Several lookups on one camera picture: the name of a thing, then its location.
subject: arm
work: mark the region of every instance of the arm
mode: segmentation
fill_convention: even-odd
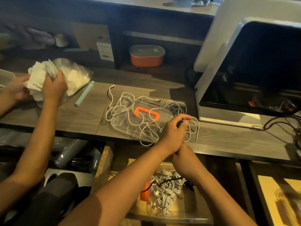
[[[197,187],[214,219],[220,220],[221,225],[257,225],[209,173],[189,146],[182,144],[179,151],[172,155],[172,163],[180,175]]]
[[[192,117],[179,114],[168,122],[154,147],[80,203],[59,226],[119,225],[155,169],[183,143],[188,122],[176,127],[182,119],[191,120]]]
[[[19,100],[24,100],[30,95],[24,87],[29,75],[12,80],[0,93],[0,117],[8,112]]]
[[[13,174],[0,183],[0,215],[44,177],[55,136],[58,105],[66,90],[62,73],[54,81],[50,76],[45,79],[44,105],[37,126]]]

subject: orange lunch box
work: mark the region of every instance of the orange lunch box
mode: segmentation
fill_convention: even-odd
[[[165,50],[157,45],[133,45],[130,54],[136,67],[157,67],[163,63]]]

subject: white countertop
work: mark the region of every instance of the white countertop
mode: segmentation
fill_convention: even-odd
[[[208,4],[205,7],[193,6],[192,0],[92,0],[122,5],[149,7],[186,13],[212,15],[216,14],[218,4]]]

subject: monitor stand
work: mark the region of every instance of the monitor stand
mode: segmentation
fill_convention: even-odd
[[[262,129],[260,115],[198,106],[199,121]]]

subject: mint green stick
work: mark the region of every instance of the mint green stick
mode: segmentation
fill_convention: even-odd
[[[75,102],[75,106],[79,106],[81,104],[81,102],[85,99],[85,97],[87,96],[88,92],[92,89],[92,87],[94,86],[94,81],[92,81],[88,87],[85,89],[85,91],[82,93],[82,95],[79,97],[79,99]]]

